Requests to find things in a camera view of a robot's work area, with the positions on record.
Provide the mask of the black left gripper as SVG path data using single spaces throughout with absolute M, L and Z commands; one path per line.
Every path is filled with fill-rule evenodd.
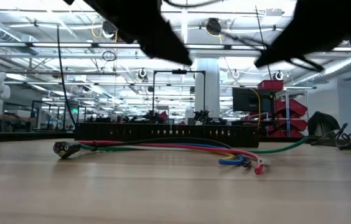
M 119 19 L 120 39 L 150 58 L 192 65 L 189 51 L 161 15 L 162 0 L 83 0 L 105 19 Z

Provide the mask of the clear safety glasses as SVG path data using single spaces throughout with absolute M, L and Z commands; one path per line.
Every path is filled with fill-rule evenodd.
M 341 151 L 351 150 L 351 133 L 345 132 L 347 126 L 348 124 L 344 123 L 340 129 L 331 130 L 316 139 L 312 138 L 310 144 L 312 146 L 336 147 Z

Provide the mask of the red storage bin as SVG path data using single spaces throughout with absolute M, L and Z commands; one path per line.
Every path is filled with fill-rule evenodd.
M 281 113 L 286 115 L 286 102 L 281 100 L 276 100 L 275 102 L 275 113 Z M 296 100 L 289 100 L 289 116 L 291 118 L 300 118 L 306 115 L 307 107 L 299 103 Z
M 277 126 L 270 125 L 268 134 L 271 137 L 293 137 L 301 138 L 303 137 L 303 131 L 307 129 L 308 122 L 301 119 L 292 119 L 289 122 L 289 135 L 287 121 L 285 119 L 280 119 Z

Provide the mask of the red box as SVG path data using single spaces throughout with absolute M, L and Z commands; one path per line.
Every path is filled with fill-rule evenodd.
M 284 88 L 282 80 L 263 80 L 257 84 L 260 90 L 281 91 Z

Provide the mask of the black monitor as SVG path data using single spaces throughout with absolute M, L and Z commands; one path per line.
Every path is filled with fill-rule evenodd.
M 233 88 L 233 111 L 271 112 L 273 94 L 268 90 L 251 90 L 248 88 Z

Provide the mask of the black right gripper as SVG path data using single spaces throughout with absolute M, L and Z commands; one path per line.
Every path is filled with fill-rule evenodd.
M 328 40 L 351 38 L 351 0 L 297 0 L 293 23 L 261 52 L 255 66 L 304 61 L 307 54 L 328 50 Z

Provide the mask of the black slotted cable duct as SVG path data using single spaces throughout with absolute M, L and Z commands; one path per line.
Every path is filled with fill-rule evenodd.
M 257 129 L 252 126 L 79 123 L 74 139 L 96 141 L 137 141 L 155 138 L 201 138 L 231 147 L 259 146 Z

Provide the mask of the small black background robot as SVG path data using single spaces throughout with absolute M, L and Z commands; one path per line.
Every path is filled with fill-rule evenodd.
M 201 124 L 207 124 L 212 120 L 210 112 L 207 110 L 194 111 L 194 123 L 200 122 Z

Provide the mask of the white pillar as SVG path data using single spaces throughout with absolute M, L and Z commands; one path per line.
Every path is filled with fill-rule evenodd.
M 196 70 L 205 71 L 195 74 L 195 110 L 207 110 L 210 116 L 220 115 L 220 68 L 217 58 L 197 58 Z

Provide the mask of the metal shelf rack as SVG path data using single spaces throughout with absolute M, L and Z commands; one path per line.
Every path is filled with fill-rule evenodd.
M 308 110 L 307 91 L 302 91 L 302 90 L 285 90 L 285 98 L 284 98 L 284 100 L 286 102 L 286 116 L 285 116 L 285 120 L 287 121 L 288 135 L 289 135 L 289 131 L 290 131 L 289 122 L 290 122 L 290 120 L 292 120 L 292 119 L 301 119 L 301 120 L 305 120 L 305 121 L 308 122 L 309 110 Z M 289 116 L 289 100 L 296 100 L 299 103 L 301 103 L 304 106 L 306 106 L 307 107 L 306 115 L 304 115 L 303 117 L 300 117 L 300 118 L 291 118 Z M 307 132 L 307 129 L 302 132 L 303 135 L 305 135 L 306 132 Z

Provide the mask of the black bag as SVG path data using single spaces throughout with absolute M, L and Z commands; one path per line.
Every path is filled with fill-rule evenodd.
M 308 119 L 307 128 L 310 136 L 323 136 L 330 131 L 340 129 L 340 125 L 332 115 L 316 111 Z

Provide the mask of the black tape bundle wrap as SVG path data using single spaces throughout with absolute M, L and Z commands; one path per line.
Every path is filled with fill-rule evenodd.
M 53 151 L 62 159 L 70 157 L 81 149 L 80 143 L 76 141 L 57 141 L 54 143 Z

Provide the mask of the black workstation frame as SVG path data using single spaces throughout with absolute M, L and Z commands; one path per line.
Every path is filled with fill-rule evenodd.
M 76 101 L 43 99 L 31 104 L 32 129 L 44 131 L 73 131 L 81 106 Z

